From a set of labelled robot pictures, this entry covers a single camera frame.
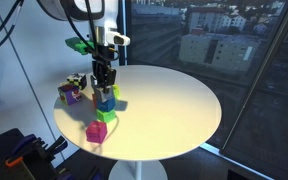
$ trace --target table top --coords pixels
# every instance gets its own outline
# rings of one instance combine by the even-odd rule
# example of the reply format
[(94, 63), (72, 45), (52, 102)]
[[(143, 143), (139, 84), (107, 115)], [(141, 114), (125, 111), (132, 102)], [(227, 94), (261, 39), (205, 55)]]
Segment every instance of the table top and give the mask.
[(95, 155), (115, 160), (161, 160), (187, 153), (207, 141), (222, 115), (214, 93), (182, 72), (145, 65), (119, 66), (116, 119), (107, 124), (102, 144), (86, 141), (96, 120), (90, 75), (83, 100), (64, 105), (57, 98), (54, 118), (69, 141)]

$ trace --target pink cube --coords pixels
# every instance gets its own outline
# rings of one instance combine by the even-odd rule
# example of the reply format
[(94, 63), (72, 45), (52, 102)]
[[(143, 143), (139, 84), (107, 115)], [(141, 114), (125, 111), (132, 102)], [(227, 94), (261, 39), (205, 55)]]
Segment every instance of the pink cube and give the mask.
[(100, 121), (92, 121), (86, 129), (86, 137), (88, 142), (102, 144), (107, 134), (106, 123)]

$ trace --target round table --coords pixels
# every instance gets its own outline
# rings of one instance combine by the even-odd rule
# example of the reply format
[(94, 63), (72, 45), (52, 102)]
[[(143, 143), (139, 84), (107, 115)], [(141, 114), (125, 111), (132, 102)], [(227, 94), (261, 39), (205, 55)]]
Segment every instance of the round table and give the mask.
[(86, 141), (85, 130), (97, 119), (90, 75), (81, 102), (66, 106), (56, 100), (57, 127), (85, 151), (119, 160), (109, 179), (167, 179), (158, 160), (185, 154), (208, 140), (221, 120), (220, 103), (206, 85), (179, 71), (145, 65), (115, 69), (120, 97), (104, 142)]

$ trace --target city view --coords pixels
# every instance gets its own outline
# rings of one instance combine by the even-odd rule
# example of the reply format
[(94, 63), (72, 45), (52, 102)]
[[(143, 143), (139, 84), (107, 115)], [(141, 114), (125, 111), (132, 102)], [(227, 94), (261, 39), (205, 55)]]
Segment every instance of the city view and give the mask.
[[(287, 0), (133, 0), (128, 64), (187, 73), (222, 106), (208, 143), (221, 148), (265, 59)], [(233, 158), (288, 177), (288, 32), (227, 146)]]

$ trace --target table pedestal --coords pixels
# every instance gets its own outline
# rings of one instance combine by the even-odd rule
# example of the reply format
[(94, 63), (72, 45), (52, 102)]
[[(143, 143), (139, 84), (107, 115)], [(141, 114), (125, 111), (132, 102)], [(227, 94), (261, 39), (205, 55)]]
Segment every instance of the table pedestal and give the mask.
[(167, 180), (160, 161), (129, 162), (117, 161), (109, 180)]

